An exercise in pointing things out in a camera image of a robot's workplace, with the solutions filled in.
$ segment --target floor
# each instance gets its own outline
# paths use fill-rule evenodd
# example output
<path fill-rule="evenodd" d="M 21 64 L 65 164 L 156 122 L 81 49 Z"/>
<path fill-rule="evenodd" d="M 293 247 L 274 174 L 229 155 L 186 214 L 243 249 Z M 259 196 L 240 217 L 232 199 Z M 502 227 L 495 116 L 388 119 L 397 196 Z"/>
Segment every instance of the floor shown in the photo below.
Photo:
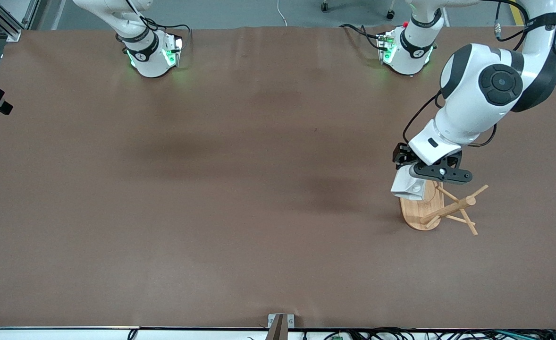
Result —
<path fill-rule="evenodd" d="M 280 0 L 280 9 L 289 26 L 339 26 L 344 23 L 356 26 L 401 24 L 410 19 L 410 8 L 396 0 L 395 17 L 385 17 L 388 0 L 328 0 L 329 11 L 320 10 L 321 0 Z M 181 0 L 157 1 L 146 12 L 148 17 L 163 24 L 185 23 L 191 28 L 221 29 L 241 26 L 282 26 L 274 0 Z M 72 0 L 48 0 L 41 8 L 41 30 L 109 30 L 98 17 L 77 7 Z M 492 26 L 496 4 L 485 2 L 472 8 L 449 8 L 451 26 Z M 513 15 L 507 8 L 501 14 L 502 23 L 514 25 Z M 0 56 L 5 41 L 0 39 Z"/>

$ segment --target brown table surface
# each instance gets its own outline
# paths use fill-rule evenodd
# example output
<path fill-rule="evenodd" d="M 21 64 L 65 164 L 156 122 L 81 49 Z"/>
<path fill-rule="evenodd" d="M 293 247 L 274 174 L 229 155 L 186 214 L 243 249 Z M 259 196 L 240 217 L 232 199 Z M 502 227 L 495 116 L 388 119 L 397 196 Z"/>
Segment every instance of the brown table surface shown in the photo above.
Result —
<path fill-rule="evenodd" d="M 491 186 L 479 236 L 412 230 L 389 191 L 405 123 L 491 30 L 444 29 L 414 77 L 340 28 L 196 31 L 159 79 L 114 32 L 23 32 L 0 65 L 0 325 L 556 328 L 556 91 L 446 186 Z"/>

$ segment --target black strap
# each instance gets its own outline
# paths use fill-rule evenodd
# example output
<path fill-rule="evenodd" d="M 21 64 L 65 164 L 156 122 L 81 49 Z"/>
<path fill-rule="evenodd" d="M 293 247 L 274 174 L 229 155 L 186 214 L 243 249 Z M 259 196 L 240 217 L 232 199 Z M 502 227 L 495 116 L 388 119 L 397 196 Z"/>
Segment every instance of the black strap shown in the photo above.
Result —
<path fill-rule="evenodd" d="M 418 26 L 420 28 L 429 28 L 438 23 L 439 18 L 442 17 L 442 10 L 441 9 L 436 10 L 433 16 L 434 17 L 433 20 L 431 20 L 431 22 L 420 22 L 414 19 L 414 17 L 411 17 L 410 21 L 412 21 L 412 24 L 414 24 L 414 26 Z"/>
<path fill-rule="evenodd" d="M 545 13 L 531 19 L 523 26 L 523 30 L 530 32 L 542 26 L 556 26 L 556 13 Z"/>
<path fill-rule="evenodd" d="M 134 51 L 131 48 L 128 48 L 127 51 L 129 51 L 129 54 L 131 54 L 131 56 L 133 56 L 133 58 L 136 58 L 138 61 L 150 60 L 150 56 L 159 47 L 159 36 L 157 36 L 156 34 L 153 34 L 153 36 L 154 36 L 154 40 L 152 41 L 152 43 L 148 47 L 144 48 L 143 50 Z"/>
<path fill-rule="evenodd" d="M 142 34 L 135 36 L 135 37 L 121 37 L 120 35 L 116 36 L 116 39 L 118 41 L 120 41 L 121 43 L 136 43 L 138 41 L 142 41 L 146 38 L 146 36 L 148 35 L 148 32 L 150 32 L 150 28 L 146 28 L 144 30 L 144 32 L 142 32 Z"/>
<path fill-rule="evenodd" d="M 402 47 L 410 54 L 410 58 L 416 60 L 418 58 L 423 58 L 423 56 L 431 49 L 431 47 L 433 47 L 433 42 L 431 43 L 431 45 L 425 47 L 412 45 L 410 41 L 406 39 L 405 32 L 406 30 L 402 31 L 402 34 L 399 36 L 399 40 L 402 43 Z"/>

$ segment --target wooden stick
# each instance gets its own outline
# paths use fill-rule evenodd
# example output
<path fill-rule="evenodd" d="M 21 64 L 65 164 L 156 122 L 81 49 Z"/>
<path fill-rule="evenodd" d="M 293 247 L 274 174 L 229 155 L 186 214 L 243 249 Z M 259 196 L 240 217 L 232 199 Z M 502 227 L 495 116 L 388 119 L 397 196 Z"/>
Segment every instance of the wooden stick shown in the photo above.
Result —
<path fill-rule="evenodd" d="M 482 193 L 485 189 L 487 189 L 487 188 L 488 188 L 488 185 L 487 185 L 487 184 L 484 185 L 483 187 L 480 187 L 479 189 L 477 189 L 476 192 L 474 192 L 474 193 L 471 195 L 471 197 L 475 197 L 475 196 L 481 194 L 481 193 Z"/>
<path fill-rule="evenodd" d="M 469 226 L 469 229 L 473 233 L 473 236 L 477 236 L 477 230 L 475 230 L 475 224 L 473 222 L 471 222 L 471 219 L 469 218 L 469 215 L 466 214 L 465 209 L 461 209 L 461 213 L 463 214 L 463 217 L 465 218 L 466 224 Z"/>
<path fill-rule="evenodd" d="M 429 223 L 427 223 L 427 225 L 425 226 L 426 230 L 429 230 L 431 228 L 431 226 L 433 226 L 433 224 L 439 220 L 439 215 L 435 215 L 433 218 L 431 218 L 431 221 L 429 221 Z"/>
<path fill-rule="evenodd" d="M 452 204 L 449 204 L 445 207 L 442 207 L 442 209 L 438 209 L 438 210 L 430 213 L 429 215 L 427 215 L 425 217 L 422 217 L 421 218 L 421 224 L 429 223 L 429 221 L 431 221 L 436 216 L 444 217 L 446 215 L 451 215 L 453 213 L 456 213 L 460 209 L 465 209 L 466 207 L 470 207 L 472 205 L 475 205 L 475 203 L 476 203 L 475 197 L 467 196 L 467 197 L 463 198 L 462 200 L 460 200 L 458 202 L 454 202 Z"/>
<path fill-rule="evenodd" d="M 451 194 L 450 192 L 447 192 L 446 189 L 440 187 L 440 185 L 438 185 L 438 186 L 436 187 L 436 189 L 439 190 L 439 191 L 441 191 L 444 195 L 450 197 L 451 200 L 453 200 L 454 202 L 458 202 L 458 201 L 459 201 L 459 199 L 456 198 L 456 196 L 454 196 L 454 195 Z"/>
<path fill-rule="evenodd" d="M 454 220 L 454 221 L 466 223 L 465 220 L 463 220 L 462 218 L 458 218 L 458 217 L 456 217 L 456 216 L 446 215 L 446 216 L 444 216 L 444 217 L 450 218 L 451 220 Z"/>

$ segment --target wooden base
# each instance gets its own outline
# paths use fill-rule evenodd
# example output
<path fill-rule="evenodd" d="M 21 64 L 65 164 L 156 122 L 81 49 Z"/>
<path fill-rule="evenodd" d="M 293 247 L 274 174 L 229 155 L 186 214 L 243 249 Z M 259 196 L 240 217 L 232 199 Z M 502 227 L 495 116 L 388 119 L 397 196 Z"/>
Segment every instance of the wooden base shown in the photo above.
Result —
<path fill-rule="evenodd" d="M 438 226 L 441 219 L 430 223 L 429 228 L 426 228 L 426 224 L 421 223 L 421 218 L 444 207 L 444 194 L 436 189 L 437 186 L 444 187 L 444 184 L 427 181 L 425 196 L 422 201 L 411 201 L 405 198 L 399 199 L 402 215 L 408 226 L 422 231 L 433 230 Z"/>

